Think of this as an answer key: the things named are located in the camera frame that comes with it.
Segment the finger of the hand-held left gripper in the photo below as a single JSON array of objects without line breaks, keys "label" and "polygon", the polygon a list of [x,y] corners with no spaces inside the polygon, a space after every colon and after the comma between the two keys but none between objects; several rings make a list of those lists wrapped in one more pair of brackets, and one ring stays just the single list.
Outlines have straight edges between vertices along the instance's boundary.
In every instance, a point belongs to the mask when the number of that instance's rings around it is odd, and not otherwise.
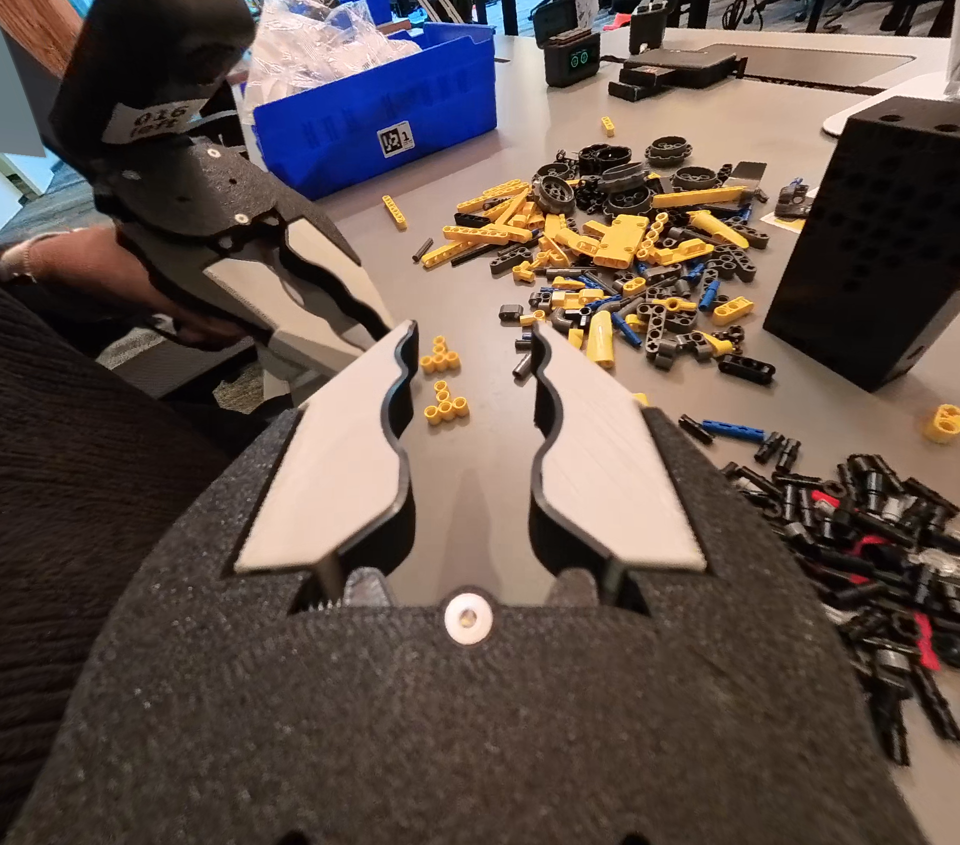
[{"label": "finger of the hand-held left gripper", "polygon": [[285,228],[282,270],[306,310],[326,320],[337,335],[360,329],[379,340],[395,327],[367,270],[306,218]]},{"label": "finger of the hand-held left gripper", "polygon": [[267,328],[280,359],[357,359],[376,343],[324,289],[261,261],[223,258],[202,274]]}]

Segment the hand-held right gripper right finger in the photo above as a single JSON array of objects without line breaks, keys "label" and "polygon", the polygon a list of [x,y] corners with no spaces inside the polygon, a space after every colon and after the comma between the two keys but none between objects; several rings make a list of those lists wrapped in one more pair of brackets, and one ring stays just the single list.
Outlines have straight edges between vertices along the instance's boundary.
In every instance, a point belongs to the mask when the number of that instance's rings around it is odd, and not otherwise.
[{"label": "hand-held right gripper right finger", "polygon": [[531,333],[530,541],[551,575],[587,572],[603,601],[629,573],[705,575],[697,538],[647,410],[551,327]]}]

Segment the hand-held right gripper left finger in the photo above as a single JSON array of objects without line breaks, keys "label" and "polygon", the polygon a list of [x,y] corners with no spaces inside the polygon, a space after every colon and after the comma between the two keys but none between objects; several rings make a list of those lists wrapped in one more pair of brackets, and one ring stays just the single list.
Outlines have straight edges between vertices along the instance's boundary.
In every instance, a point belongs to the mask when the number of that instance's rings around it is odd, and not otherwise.
[{"label": "hand-held right gripper left finger", "polygon": [[232,568],[235,575],[393,573],[416,536],[402,434],[414,419],[419,328],[401,322],[297,410]]}]

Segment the yellow ring connector cluster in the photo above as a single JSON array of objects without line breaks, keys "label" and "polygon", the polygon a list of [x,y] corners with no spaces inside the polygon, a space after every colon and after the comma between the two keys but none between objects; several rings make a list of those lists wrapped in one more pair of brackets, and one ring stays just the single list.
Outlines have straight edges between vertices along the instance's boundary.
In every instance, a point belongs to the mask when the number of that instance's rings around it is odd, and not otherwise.
[{"label": "yellow ring connector cluster", "polygon": [[433,337],[426,354],[418,359],[418,366],[426,375],[439,375],[461,369],[461,357],[452,349],[444,335]]},{"label": "yellow ring connector cluster", "polygon": [[465,420],[471,415],[471,407],[465,396],[454,395],[446,380],[437,380],[433,385],[435,400],[423,409],[423,417],[431,427],[444,423]]}]

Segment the pile of yellow building pieces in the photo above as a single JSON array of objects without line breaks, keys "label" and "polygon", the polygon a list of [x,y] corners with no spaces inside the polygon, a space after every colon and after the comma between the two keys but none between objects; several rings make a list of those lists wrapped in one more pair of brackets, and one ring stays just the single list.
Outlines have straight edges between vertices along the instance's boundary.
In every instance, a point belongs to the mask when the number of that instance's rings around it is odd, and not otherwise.
[{"label": "pile of yellow building pieces", "polygon": [[688,163],[680,136],[656,139],[640,160],[627,146],[595,143],[458,203],[438,241],[412,261],[424,271],[488,259],[495,279],[530,288],[498,320],[520,329],[513,371],[532,371],[533,332],[551,326],[588,360],[611,370],[619,347],[668,372],[681,357],[721,375],[772,387],[774,365],[745,352],[755,303],[728,288],[752,285],[753,253],[767,234],[751,226],[764,203],[767,165],[742,160],[714,171]]}]

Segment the black perforated block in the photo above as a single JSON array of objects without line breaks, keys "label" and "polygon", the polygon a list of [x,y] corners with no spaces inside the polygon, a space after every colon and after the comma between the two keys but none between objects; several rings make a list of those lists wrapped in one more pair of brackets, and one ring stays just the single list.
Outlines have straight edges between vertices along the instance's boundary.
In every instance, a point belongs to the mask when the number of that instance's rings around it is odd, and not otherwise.
[{"label": "black perforated block", "polygon": [[958,311],[958,103],[895,96],[847,119],[763,326],[874,393]]}]

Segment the person's left hand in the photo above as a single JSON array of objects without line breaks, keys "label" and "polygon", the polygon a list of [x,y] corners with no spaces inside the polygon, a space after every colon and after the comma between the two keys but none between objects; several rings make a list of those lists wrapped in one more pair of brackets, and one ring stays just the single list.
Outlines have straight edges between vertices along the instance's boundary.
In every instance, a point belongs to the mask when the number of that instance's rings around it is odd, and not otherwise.
[{"label": "person's left hand", "polygon": [[42,286],[66,289],[116,311],[170,319],[177,338],[209,349],[247,335],[236,323],[177,304],[154,286],[149,271],[119,241],[113,227],[86,227],[30,241],[26,268]]}]

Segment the blue plastic bin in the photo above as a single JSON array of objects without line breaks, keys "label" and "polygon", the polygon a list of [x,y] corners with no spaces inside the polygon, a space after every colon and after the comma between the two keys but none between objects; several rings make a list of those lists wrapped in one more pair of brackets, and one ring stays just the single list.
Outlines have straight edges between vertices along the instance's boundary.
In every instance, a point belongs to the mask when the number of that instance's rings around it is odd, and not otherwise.
[{"label": "blue plastic bin", "polygon": [[407,54],[258,107],[267,169],[318,200],[493,131],[493,26],[427,22],[387,37]]}]

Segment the silver wristband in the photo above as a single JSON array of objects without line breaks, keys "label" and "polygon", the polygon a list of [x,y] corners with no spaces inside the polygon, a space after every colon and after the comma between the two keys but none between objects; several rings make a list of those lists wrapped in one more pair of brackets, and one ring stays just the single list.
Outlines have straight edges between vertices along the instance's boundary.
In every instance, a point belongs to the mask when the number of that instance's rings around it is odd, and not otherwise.
[{"label": "silver wristband", "polygon": [[37,281],[31,267],[31,249],[42,241],[56,236],[56,233],[42,233],[24,241],[2,246],[1,285],[34,285]]}]

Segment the clear plastic bags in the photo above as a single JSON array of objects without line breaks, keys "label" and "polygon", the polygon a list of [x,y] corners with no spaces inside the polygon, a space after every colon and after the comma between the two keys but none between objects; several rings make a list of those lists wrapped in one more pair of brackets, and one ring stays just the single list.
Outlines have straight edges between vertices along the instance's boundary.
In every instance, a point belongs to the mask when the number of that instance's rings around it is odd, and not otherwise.
[{"label": "clear plastic bags", "polygon": [[266,104],[421,51],[378,31],[366,0],[265,0],[249,49],[243,118]]}]

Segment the pile of black red pins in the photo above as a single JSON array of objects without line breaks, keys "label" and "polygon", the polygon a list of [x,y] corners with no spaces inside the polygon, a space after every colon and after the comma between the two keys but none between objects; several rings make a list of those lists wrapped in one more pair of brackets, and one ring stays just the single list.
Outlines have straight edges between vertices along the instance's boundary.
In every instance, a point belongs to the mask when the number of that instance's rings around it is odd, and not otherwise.
[{"label": "pile of black red pins", "polygon": [[832,478],[798,472],[801,444],[785,435],[681,414],[698,444],[755,446],[753,466],[723,477],[753,504],[790,553],[836,629],[886,758],[910,766],[905,707],[958,744],[958,712],[937,681],[958,670],[958,505],[880,454],[852,453]]}]

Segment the person's black sweater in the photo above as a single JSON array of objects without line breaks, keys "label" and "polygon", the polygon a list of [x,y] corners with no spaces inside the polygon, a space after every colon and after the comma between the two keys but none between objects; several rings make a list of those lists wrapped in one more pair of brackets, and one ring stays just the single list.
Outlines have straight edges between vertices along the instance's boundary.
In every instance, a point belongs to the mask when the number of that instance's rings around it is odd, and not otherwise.
[{"label": "person's black sweater", "polygon": [[3,838],[117,600],[272,419],[150,397],[95,359],[120,324],[53,309],[37,286],[2,286]]}]

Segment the black charging case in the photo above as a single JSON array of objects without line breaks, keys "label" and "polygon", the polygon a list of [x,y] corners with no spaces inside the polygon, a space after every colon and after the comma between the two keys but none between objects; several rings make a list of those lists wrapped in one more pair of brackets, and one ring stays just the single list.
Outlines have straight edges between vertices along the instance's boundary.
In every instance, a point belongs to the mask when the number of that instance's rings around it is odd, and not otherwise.
[{"label": "black charging case", "polygon": [[601,36],[579,24],[575,0],[551,0],[532,12],[534,40],[543,55],[546,85],[563,89],[599,71]]}]

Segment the small black device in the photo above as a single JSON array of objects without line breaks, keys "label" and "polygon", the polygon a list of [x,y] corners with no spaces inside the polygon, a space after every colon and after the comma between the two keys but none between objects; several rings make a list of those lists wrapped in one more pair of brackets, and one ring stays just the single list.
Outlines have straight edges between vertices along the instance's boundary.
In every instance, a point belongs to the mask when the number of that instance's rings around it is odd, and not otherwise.
[{"label": "small black device", "polygon": [[630,56],[662,47],[669,15],[667,0],[642,0],[636,5],[630,13]]}]

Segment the black hub device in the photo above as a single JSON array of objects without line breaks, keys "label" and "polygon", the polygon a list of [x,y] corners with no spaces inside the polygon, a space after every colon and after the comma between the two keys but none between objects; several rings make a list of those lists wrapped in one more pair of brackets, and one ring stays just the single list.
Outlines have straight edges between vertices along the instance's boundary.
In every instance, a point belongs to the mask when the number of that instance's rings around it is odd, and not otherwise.
[{"label": "black hub device", "polygon": [[653,52],[623,59],[618,78],[609,81],[607,94],[630,103],[669,90],[702,91],[728,78],[742,79],[749,57],[735,51],[671,51],[654,60]]}]

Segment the silver lamp on white base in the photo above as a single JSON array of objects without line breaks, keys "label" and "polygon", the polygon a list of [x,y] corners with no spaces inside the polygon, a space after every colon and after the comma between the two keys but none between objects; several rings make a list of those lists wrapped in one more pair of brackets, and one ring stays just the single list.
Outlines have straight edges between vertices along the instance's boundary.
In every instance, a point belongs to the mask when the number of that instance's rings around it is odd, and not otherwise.
[{"label": "silver lamp on white base", "polygon": [[824,119],[822,131],[834,139],[839,138],[848,119],[883,102],[896,97],[934,99],[958,103],[959,101],[959,0],[954,0],[953,17],[949,38],[949,52],[943,71],[922,74],[893,85],[882,92],[868,96],[862,101]]}]

